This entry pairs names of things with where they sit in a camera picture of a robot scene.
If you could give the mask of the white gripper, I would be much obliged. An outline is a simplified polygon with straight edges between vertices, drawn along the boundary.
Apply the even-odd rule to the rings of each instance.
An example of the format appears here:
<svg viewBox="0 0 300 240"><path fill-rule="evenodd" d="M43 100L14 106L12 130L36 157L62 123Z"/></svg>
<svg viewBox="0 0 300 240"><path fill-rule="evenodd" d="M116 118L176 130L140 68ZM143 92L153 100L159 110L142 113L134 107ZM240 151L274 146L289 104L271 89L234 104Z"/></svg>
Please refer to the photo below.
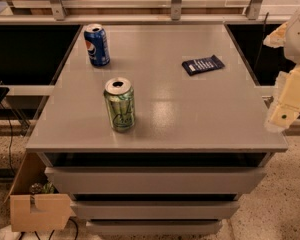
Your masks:
<svg viewBox="0 0 300 240"><path fill-rule="evenodd" d="M264 126L270 132L279 133L300 116L300 7L288 23L267 35L263 44L271 48L284 46L285 57L298 64L289 73L279 72L275 82L273 102Z"/></svg>

